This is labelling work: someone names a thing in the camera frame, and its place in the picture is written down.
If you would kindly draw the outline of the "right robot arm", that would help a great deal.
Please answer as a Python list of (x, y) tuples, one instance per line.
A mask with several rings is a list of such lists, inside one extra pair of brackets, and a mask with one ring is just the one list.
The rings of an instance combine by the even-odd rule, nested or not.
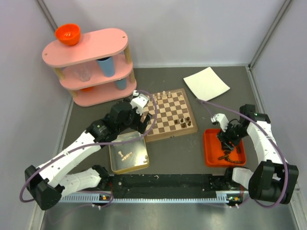
[(256, 112), (252, 104), (240, 107), (237, 124), (232, 124), (225, 114), (211, 117), (213, 124), (219, 124), (217, 138), (222, 150), (234, 150), (245, 137), (252, 140), (258, 166), (255, 171), (244, 167), (234, 167), (224, 177), (224, 184), (234, 190), (242, 185), (248, 190), (251, 199), (273, 204), (288, 204), (292, 198), (295, 184), (299, 176), (297, 166), (290, 165), (280, 155), (271, 130), (271, 121), (267, 114)]

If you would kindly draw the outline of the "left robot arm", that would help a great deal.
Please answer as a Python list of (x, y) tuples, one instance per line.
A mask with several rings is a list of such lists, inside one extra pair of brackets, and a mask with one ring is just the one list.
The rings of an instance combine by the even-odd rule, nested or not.
[(99, 165), (76, 174), (69, 172), (105, 145), (113, 144), (118, 135), (126, 129), (143, 134), (152, 117), (147, 114), (145, 119), (141, 120), (148, 102), (149, 99), (143, 94), (132, 100), (117, 102), (108, 114), (92, 122), (56, 157), (38, 167), (31, 165), (26, 168), (25, 187), (39, 207), (48, 210), (61, 198), (83, 189), (106, 189), (109, 183), (108, 174), (106, 169)]

